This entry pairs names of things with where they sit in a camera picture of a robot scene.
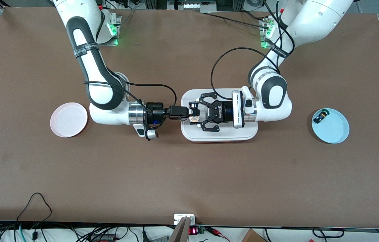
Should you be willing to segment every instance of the tabletop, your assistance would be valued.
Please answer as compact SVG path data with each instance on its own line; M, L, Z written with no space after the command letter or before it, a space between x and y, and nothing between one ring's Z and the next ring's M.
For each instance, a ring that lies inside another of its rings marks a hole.
M221 14L256 23L242 12ZM216 59L239 46L260 49L259 29L193 11L136 10L119 45L101 51L131 82L170 85L180 99L209 88ZM226 55L215 87L246 85L260 59L246 50ZM195 144L171 120L156 141L91 119L81 134L60 138L49 127L52 112L67 102L89 105L65 27L54 8L7 7L0 15L0 219L16 219L41 192L53 209L49 221L170 224L174 213L194 213L214 225L379 228L376 15L346 14L280 70L292 113L260 122L248 141ZM149 102L173 101L162 87L131 91ZM312 132L312 115L325 107L349 121L341 144ZM21 219L47 214L36 198Z

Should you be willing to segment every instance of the white floor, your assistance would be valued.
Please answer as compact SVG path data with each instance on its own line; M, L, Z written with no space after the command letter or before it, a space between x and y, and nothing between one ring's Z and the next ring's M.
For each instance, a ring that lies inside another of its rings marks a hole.
M246 235L248 229L244 228L216 228L224 236L228 237L231 242L241 242ZM131 227L131 230L137 234L139 242L143 241L142 227ZM260 236L266 239L264 229L254 229ZM40 230L39 238L36 242L45 242ZM92 231L92 228L76 229L79 234L86 234ZM117 237L120 238L125 234L126 228L121 227L117 230ZM158 239L163 236L170 236L173 230L168 227L145 227L146 234L150 240ZM109 233L113 234L115 229L110 230ZM314 242L324 242L312 234L311 230L282 230L282 229L269 229L269 237L271 242L309 242L311 239ZM33 230L23 230L27 242L31 242L31 234ZM71 230L67 229L46 229L44 230L48 242L76 242L77 237ZM325 231L326 236L337 236L340 232ZM189 236L189 242L200 242L208 239L207 242L227 242L225 239L213 236L209 233L200 234L196 236ZM13 230L7 231L3 234L2 242L15 242L13 238ZM120 239L122 242L136 242L137 239L134 234L128 234ZM19 231L16 231L16 242L23 242ZM344 236L338 239L328 239L328 242L379 242L379 233L363 233L363 232L345 232Z

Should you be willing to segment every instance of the robotic arm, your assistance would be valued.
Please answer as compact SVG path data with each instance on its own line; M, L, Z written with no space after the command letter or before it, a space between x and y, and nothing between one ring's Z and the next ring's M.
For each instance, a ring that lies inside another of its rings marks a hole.
M91 118L99 124L132 125L140 137L157 138L156 127L165 118L186 119L188 109L163 107L163 103L129 101L128 78L111 72L105 65L98 44L107 43L117 34L116 14L100 10L95 0L54 0L67 29L73 52L83 71L86 94L91 101Z
M248 74L248 83L257 96L254 97L248 87L234 90L231 92L231 102L215 101L227 103L233 115L222 119L206 115L206 121L216 124L232 121L234 128L242 128L245 122L278 121L287 118L291 114L292 103L288 97L287 83L276 70L275 62L277 61L279 66L297 46L326 37L340 22L352 2L353 0L287 0L279 19L270 16L263 20L265 23L272 23L266 36L271 41L272 47L267 58L256 64ZM199 99L190 102L189 107L192 110L189 117L192 120L190 124L198 124L203 131L219 132L219 126L204 129L206 121L197 120L200 113L198 105L205 105L203 103L205 95L217 98L217 93L204 93L201 101ZM211 107L206 106L209 109L206 113L215 114L214 108L219 106L217 103Z

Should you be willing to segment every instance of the plate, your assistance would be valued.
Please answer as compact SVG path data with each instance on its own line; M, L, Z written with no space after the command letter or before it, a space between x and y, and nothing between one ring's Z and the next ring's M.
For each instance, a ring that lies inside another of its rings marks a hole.
M88 113L79 103L65 103L51 116L51 130L59 137L69 138L80 133L88 122Z
M335 109L325 109L329 111L329 115L320 123L317 124L313 120L321 113L322 109L319 109L313 115L311 120L313 132L318 138L330 144L345 141L349 136L349 122L347 122L346 117Z

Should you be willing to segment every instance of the red digital display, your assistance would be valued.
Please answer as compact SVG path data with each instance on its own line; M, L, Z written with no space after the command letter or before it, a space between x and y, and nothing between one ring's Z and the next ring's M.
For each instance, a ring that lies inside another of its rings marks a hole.
M189 231L188 231L188 234L189 234L189 235L197 235L197 234L198 234L198 229L197 229L197 227L192 227L192 228L190 228Z

